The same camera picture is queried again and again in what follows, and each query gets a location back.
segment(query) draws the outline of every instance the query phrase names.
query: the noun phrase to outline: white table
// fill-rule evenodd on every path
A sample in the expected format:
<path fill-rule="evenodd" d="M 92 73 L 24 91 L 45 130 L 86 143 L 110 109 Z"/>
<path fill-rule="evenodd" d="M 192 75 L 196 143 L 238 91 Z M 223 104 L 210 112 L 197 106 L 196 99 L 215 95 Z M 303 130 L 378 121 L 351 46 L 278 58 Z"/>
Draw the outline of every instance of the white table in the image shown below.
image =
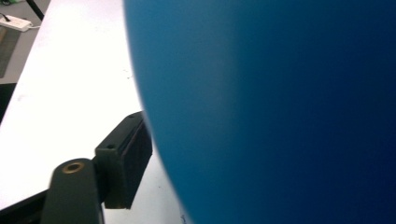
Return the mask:
<path fill-rule="evenodd" d="M 52 0 L 0 128 L 0 209 L 47 189 L 62 162 L 93 158 L 139 110 L 122 1 Z M 154 150 L 132 210 L 105 219 L 175 224 L 182 213 Z"/>

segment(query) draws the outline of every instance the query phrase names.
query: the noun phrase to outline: metal grommet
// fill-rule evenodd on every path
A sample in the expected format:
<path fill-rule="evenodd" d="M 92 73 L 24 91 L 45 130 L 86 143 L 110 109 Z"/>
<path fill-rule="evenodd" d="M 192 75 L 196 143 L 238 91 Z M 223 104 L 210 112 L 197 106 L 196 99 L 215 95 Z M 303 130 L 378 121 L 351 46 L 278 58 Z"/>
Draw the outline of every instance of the metal grommet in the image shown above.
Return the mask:
<path fill-rule="evenodd" d="M 84 168 L 84 163 L 80 161 L 72 162 L 70 164 L 67 164 L 63 169 L 62 172 L 65 174 L 73 174 L 76 173 Z"/>

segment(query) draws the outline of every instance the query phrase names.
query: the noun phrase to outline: blue balloon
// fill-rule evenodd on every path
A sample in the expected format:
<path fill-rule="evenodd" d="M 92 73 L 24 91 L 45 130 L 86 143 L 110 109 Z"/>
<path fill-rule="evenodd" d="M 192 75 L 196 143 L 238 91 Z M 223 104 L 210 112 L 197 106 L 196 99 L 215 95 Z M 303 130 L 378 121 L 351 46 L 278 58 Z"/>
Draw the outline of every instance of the blue balloon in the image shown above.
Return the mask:
<path fill-rule="evenodd" d="M 125 1 L 195 223 L 396 223 L 396 1 Z"/>

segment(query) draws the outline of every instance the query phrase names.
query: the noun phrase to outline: black cable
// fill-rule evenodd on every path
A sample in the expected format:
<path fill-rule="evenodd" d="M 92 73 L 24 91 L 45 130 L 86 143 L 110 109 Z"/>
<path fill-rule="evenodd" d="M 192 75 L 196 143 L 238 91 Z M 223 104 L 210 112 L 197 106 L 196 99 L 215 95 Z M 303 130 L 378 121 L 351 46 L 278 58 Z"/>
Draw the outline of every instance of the black cable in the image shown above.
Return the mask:
<path fill-rule="evenodd" d="M 11 21 L 6 15 L 4 15 L 3 13 L 0 13 L 0 15 L 3 15 L 3 17 L 4 17 L 4 19 L 6 20 L 6 21 Z"/>
<path fill-rule="evenodd" d="M 32 8 L 33 12 L 37 15 L 37 17 L 43 21 L 44 19 L 44 14 L 41 12 L 40 8 L 35 4 L 35 1 L 33 0 L 26 0 L 27 4 L 29 4 L 29 7 Z"/>

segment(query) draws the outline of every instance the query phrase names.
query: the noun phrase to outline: white object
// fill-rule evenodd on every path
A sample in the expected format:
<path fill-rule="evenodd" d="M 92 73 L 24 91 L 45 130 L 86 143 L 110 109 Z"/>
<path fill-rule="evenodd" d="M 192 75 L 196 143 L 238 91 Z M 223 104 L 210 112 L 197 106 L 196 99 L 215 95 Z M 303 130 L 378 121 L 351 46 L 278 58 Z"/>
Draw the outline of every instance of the white object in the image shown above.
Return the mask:
<path fill-rule="evenodd" d="M 22 32 L 29 30 L 29 28 L 33 26 L 33 24 L 30 21 L 27 21 L 27 20 L 24 20 L 24 19 L 21 19 L 18 17 L 13 17 L 13 16 L 7 15 L 7 18 L 9 18 L 9 21 L 7 21 L 6 18 L 2 17 L 0 19 L 0 25 L 15 29 L 15 30 L 19 30 Z"/>

